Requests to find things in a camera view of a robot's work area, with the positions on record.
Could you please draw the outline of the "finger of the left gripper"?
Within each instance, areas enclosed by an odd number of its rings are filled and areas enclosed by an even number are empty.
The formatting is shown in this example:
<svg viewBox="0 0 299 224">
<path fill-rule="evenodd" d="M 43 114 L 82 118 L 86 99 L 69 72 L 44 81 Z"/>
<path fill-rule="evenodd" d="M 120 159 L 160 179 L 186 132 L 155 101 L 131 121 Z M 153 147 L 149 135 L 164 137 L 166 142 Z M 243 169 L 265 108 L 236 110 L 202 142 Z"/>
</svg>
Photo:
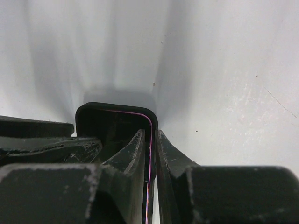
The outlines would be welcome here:
<svg viewBox="0 0 299 224">
<path fill-rule="evenodd" d="M 73 133 L 70 123 L 1 116 L 0 164 L 93 162 L 101 141 Z"/>
</svg>

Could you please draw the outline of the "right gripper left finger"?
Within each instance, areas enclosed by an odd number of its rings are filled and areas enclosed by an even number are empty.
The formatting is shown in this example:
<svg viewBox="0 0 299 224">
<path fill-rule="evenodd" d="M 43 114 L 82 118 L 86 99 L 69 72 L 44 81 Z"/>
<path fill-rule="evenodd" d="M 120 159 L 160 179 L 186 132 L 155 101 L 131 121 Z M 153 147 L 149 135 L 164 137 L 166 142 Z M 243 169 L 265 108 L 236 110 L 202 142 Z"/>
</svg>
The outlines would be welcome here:
<svg viewBox="0 0 299 224">
<path fill-rule="evenodd" d="M 0 166 L 3 224 L 141 224 L 143 182 L 109 164 Z"/>
</svg>

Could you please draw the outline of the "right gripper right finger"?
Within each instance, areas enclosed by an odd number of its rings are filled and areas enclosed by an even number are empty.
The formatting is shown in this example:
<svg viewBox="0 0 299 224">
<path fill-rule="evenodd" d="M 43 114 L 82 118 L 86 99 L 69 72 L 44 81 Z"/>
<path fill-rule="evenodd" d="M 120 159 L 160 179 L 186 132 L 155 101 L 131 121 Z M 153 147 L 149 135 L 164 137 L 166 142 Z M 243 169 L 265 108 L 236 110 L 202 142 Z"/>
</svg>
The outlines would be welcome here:
<svg viewBox="0 0 299 224">
<path fill-rule="evenodd" d="M 280 166 L 201 166 L 156 132 L 163 224 L 296 224 L 299 181 Z"/>
</svg>

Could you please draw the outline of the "black phone with pink edge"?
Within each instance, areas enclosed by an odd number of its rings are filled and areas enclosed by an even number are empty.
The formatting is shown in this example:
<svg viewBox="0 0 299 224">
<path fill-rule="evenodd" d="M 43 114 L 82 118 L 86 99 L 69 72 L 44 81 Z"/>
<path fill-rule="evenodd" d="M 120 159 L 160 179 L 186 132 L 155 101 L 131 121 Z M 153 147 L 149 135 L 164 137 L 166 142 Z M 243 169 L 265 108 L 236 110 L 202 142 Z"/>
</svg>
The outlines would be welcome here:
<svg viewBox="0 0 299 224">
<path fill-rule="evenodd" d="M 154 179 L 157 173 L 154 135 L 158 128 L 154 112 L 142 107 L 86 104 L 77 109 L 75 118 L 77 136 L 100 139 L 103 145 L 101 161 L 106 161 L 125 147 L 138 130 L 145 130 L 145 198 L 142 223 L 152 223 Z"/>
</svg>

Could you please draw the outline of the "black phone case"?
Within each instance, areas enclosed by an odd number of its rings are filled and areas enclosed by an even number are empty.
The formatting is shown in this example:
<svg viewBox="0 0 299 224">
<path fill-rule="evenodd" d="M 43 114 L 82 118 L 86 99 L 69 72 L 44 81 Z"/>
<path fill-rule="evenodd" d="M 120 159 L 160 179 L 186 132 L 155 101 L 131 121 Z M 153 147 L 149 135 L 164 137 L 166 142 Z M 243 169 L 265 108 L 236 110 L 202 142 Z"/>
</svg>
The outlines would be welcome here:
<svg viewBox="0 0 299 224">
<path fill-rule="evenodd" d="M 109 164 L 143 182 L 142 224 L 152 223 L 158 120 L 143 107 L 89 102 L 76 111 L 76 132 L 96 137 L 103 148 L 94 162 Z"/>
</svg>

